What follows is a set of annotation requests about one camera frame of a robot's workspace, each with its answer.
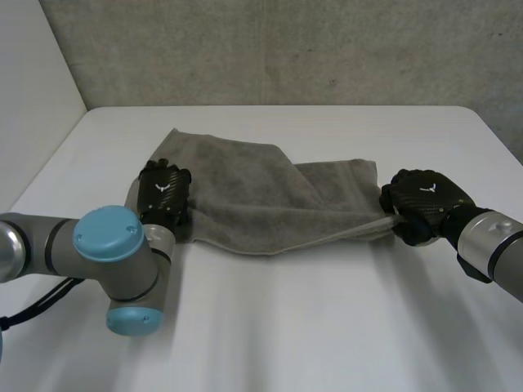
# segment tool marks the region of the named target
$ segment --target gray towel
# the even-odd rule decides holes
[[[173,130],[151,159],[190,170],[189,230],[231,252],[274,255],[340,238],[372,240],[396,222],[379,206],[376,163],[363,159],[293,165],[274,145]],[[138,181],[125,205],[136,211]]]

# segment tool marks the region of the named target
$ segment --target table surface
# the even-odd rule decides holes
[[[483,207],[523,221],[523,167],[459,107],[140,107],[88,113],[14,211],[81,217],[122,204],[169,131],[278,145],[295,163],[367,158],[447,174]],[[105,327],[94,282],[4,333],[0,390],[520,391],[523,305],[469,279],[450,245],[339,241],[273,257],[180,247],[181,300],[146,338]],[[0,313],[57,278],[0,286]]]

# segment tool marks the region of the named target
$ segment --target light blue cap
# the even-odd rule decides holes
[[[141,222],[133,211],[107,206],[89,212],[78,221],[73,244],[86,259],[110,263],[133,255],[144,237]]]
[[[156,332],[163,321],[163,312],[151,308],[126,306],[107,312],[105,323],[114,333],[145,336]]]

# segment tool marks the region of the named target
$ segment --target white logo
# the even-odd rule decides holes
[[[432,188],[428,188],[428,189],[425,189],[425,188],[420,188],[419,190],[423,190],[425,192],[432,192],[432,193],[436,193],[436,184],[432,184]]]
[[[160,185],[156,184],[156,189],[159,190],[160,192],[163,192],[164,190],[169,189],[170,187],[171,187],[171,184],[167,184],[165,186],[160,186]]]

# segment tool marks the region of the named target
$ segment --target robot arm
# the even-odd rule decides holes
[[[458,260],[523,302],[523,224],[496,211],[456,208],[441,226]]]
[[[187,170],[150,161],[140,175],[140,216],[117,206],[80,220],[0,215],[0,283],[26,274],[95,279],[110,298],[111,331],[127,336],[156,331],[189,183]]]
[[[411,246],[446,238],[465,273],[495,281],[523,302],[523,224],[479,208],[454,182],[434,171],[400,171],[382,188],[385,212],[405,218],[393,230]]]

